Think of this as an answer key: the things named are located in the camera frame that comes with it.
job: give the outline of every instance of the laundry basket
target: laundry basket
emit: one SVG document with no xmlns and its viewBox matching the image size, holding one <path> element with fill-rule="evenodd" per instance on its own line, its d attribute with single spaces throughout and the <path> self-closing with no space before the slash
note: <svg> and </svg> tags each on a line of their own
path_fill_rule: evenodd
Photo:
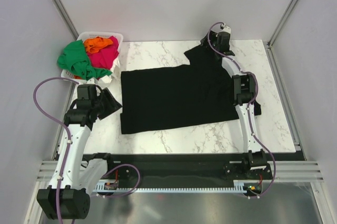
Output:
<svg viewBox="0 0 337 224">
<path fill-rule="evenodd" d="M 121 45 L 122 45 L 122 42 L 123 42 L 123 35 L 119 34 L 119 33 L 89 31 L 89 32 L 83 32 L 83 33 L 81 33 L 78 36 L 77 40 L 85 41 L 88 38 L 95 38 L 97 36 L 100 36 L 100 37 L 103 37 L 103 38 L 109 38 L 111 36 L 114 36 L 118 40 L 118 49 L 117 50 L 118 50 L 119 53 L 121 52 Z M 112 73 L 114 73 L 116 70 L 119 71 L 119 69 L 117 69 L 119 67 L 120 67 L 120 61 L 119 61 L 118 58 L 116 58 L 114 60 L 112 68 L 110 70 L 111 70 Z M 109 76 L 110 81 L 112 80 L 113 76 L 114 76 L 114 74 L 112 74 L 112 76 Z M 62 70 L 61 77 L 71 78 L 71 79 L 79 82 L 80 84 L 87 83 L 87 80 L 85 80 L 85 79 L 74 79 L 74 74 L 72 74 L 68 70 Z M 110 84 L 110 81 L 107 81 L 106 77 L 104 77 L 104 81 L 100 81 L 100 80 L 96 80 L 96 79 L 94 81 L 95 81 L 95 83 L 97 83 L 101 87 L 106 87 L 106 86 L 108 86 Z"/>
</svg>

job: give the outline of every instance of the white wall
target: white wall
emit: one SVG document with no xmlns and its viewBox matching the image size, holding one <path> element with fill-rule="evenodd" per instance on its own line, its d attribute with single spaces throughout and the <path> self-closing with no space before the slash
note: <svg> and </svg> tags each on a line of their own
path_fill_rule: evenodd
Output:
<svg viewBox="0 0 337 224">
<path fill-rule="evenodd" d="M 61 0 L 79 32 L 122 33 L 128 41 L 199 40 L 224 21 L 233 39 L 268 40 L 290 0 Z"/>
<path fill-rule="evenodd" d="M 302 144 L 337 209 L 337 0 L 300 0 L 274 45 Z"/>
<path fill-rule="evenodd" d="M 33 104 L 34 87 L 57 76 L 56 60 L 72 37 L 51 0 L 0 0 L 0 222 L 23 223 L 57 125 Z M 38 100 L 61 118 L 69 85 L 46 84 Z"/>
</svg>

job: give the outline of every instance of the black fabric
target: black fabric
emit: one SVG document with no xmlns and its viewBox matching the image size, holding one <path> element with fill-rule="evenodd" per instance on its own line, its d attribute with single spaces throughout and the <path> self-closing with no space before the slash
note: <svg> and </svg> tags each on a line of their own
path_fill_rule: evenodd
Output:
<svg viewBox="0 0 337 224">
<path fill-rule="evenodd" d="M 122 72 L 122 134 L 238 119 L 232 81 L 209 48 L 185 52 L 190 65 Z M 255 115 L 261 106 L 255 103 Z"/>
</svg>

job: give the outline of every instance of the metal floor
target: metal floor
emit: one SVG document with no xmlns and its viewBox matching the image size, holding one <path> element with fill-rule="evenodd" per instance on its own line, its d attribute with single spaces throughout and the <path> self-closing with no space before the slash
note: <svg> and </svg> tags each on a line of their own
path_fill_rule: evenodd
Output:
<svg viewBox="0 0 337 224">
<path fill-rule="evenodd" d="M 47 220 L 45 223 L 58 223 Z M 92 198 L 90 212 L 76 224 L 318 224 L 323 223 L 310 184 L 274 184 L 261 199 L 233 194 L 135 193 Z"/>
</svg>

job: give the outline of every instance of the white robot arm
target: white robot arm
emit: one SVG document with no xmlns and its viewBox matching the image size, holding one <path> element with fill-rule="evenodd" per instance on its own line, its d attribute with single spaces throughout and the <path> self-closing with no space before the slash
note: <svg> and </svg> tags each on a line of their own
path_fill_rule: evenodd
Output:
<svg viewBox="0 0 337 224">
<path fill-rule="evenodd" d="M 221 31 L 215 33 L 212 28 L 221 25 Z M 215 23 L 209 30 L 207 36 L 201 40 L 201 45 L 212 49 L 215 55 L 221 60 L 222 67 L 227 70 L 232 77 L 233 84 L 233 106 L 239 116 L 243 142 L 244 152 L 247 153 L 249 165 L 245 170 L 263 169 L 266 168 L 266 159 L 264 152 L 261 149 L 263 145 L 259 142 L 257 136 L 255 116 L 254 116 L 254 101 L 257 95 L 257 82 L 254 74 L 244 72 L 240 65 L 235 61 L 235 55 L 230 50 L 230 36 L 231 28 L 224 23 Z M 251 160 L 252 156 L 259 159 L 259 164 Z"/>
<path fill-rule="evenodd" d="M 70 139 L 65 137 L 66 144 L 62 145 L 49 185 L 40 189 L 36 197 L 49 219 L 86 218 L 90 194 L 106 174 L 107 160 L 90 160 L 80 176 L 84 148 L 97 118 L 104 119 L 121 107 L 107 88 L 102 90 L 94 84 L 78 86 L 77 100 L 64 116 Z"/>
</svg>

